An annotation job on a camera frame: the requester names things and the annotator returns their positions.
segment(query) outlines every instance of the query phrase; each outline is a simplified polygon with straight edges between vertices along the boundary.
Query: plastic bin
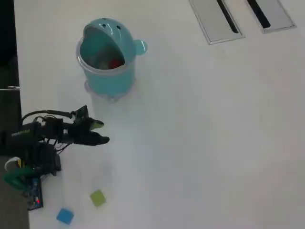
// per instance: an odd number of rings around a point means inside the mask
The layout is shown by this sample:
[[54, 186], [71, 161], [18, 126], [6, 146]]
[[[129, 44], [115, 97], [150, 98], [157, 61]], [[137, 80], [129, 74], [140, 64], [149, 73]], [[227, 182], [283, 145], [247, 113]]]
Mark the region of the plastic bin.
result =
[[102, 18], [85, 26], [76, 56], [87, 77], [88, 91], [117, 100], [134, 82], [136, 55], [147, 51], [147, 44], [133, 40], [128, 29], [116, 20]]

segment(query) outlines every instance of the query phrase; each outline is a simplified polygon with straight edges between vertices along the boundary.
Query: black cable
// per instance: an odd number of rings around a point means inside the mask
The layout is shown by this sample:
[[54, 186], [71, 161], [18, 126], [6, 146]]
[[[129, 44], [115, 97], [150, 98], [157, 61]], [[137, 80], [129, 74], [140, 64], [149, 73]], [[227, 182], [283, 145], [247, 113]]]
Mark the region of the black cable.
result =
[[42, 120], [44, 120], [44, 118], [42, 116], [37, 116], [33, 119], [33, 122], [36, 122], [39, 118], [41, 118]]
[[21, 122], [23, 123], [24, 119], [26, 119], [27, 117], [29, 117], [31, 115], [43, 114], [43, 113], [50, 114], [50, 115], [60, 115], [60, 116], [64, 116], [64, 117], [67, 117], [67, 118], [72, 118], [73, 117], [73, 115], [69, 112], [55, 111], [55, 110], [41, 110], [41, 111], [33, 111], [33, 112], [30, 112], [30, 113], [26, 114], [21, 119]]
[[57, 151], [57, 155], [61, 154], [61, 153], [64, 151], [64, 149], [67, 148], [69, 145], [71, 145], [71, 143], [70, 143], [70, 144], [67, 144], [67, 145], [64, 146], [63, 148], [59, 149], [59, 150]]

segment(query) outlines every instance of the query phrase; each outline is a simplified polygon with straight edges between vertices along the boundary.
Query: white tabletop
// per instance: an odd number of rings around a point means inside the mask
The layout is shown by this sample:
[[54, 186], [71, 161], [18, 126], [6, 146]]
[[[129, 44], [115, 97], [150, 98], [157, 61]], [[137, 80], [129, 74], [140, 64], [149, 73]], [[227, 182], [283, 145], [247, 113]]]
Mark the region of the white tabletop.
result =
[[[22, 113], [76, 110], [105, 122], [103, 146], [70, 146], [43, 183], [31, 229], [298, 229], [305, 224], [305, 3], [296, 29], [208, 45], [188, 0], [15, 0]], [[111, 17], [148, 43], [115, 104], [91, 96], [75, 58], [83, 27]], [[101, 189], [107, 203], [89, 195]]]

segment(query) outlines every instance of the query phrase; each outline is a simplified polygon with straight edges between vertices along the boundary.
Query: wire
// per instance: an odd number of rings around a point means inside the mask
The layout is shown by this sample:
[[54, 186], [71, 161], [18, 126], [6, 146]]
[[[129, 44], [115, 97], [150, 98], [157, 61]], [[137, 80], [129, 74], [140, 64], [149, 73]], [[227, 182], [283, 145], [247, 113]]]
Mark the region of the wire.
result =
[[73, 114], [69, 113], [69, 112], [64, 112], [64, 111], [56, 111], [56, 110], [41, 110], [41, 111], [33, 111], [33, 112], [30, 112], [28, 114], [26, 114], [22, 119], [21, 119], [21, 123], [23, 123], [23, 121], [31, 116], [31, 115], [36, 115], [36, 114], [43, 114], [43, 113], [46, 113], [46, 114], [50, 114], [50, 115], [60, 115], [60, 116], [64, 116], [64, 117], [67, 117], [67, 118], [72, 118], [73, 117]]
[[48, 115], [44, 116], [44, 118], [47, 118], [47, 117], [56, 118], [55, 116], [53, 116], [53, 115], [51, 115], [51, 114], [48, 114]]
[[70, 144], [67, 144], [67, 145], [64, 146], [63, 148], [57, 150], [57, 155], [61, 154], [61, 153], [64, 151], [64, 149], [67, 148], [69, 145], [71, 145], [71, 143], [70, 143]]
[[37, 116], [37, 117], [35, 117], [35, 118], [33, 119], [33, 122], [36, 122], [39, 118], [41, 118], [42, 120], [44, 120], [44, 117], [42, 117], [42, 116]]

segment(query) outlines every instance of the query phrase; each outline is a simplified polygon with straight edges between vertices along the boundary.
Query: floor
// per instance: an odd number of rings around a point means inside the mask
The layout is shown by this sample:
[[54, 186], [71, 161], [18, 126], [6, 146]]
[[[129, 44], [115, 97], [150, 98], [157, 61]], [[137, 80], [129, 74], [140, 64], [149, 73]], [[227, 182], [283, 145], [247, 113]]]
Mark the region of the floor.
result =
[[[0, 88], [6, 85], [18, 85], [17, 56], [0, 67]], [[0, 129], [17, 128], [20, 119], [19, 92], [0, 91], [0, 111]], [[25, 198], [21, 196], [21, 192], [11, 188], [2, 179], [6, 161], [6, 157], [0, 156], [0, 228], [28, 229], [29, 218]]]

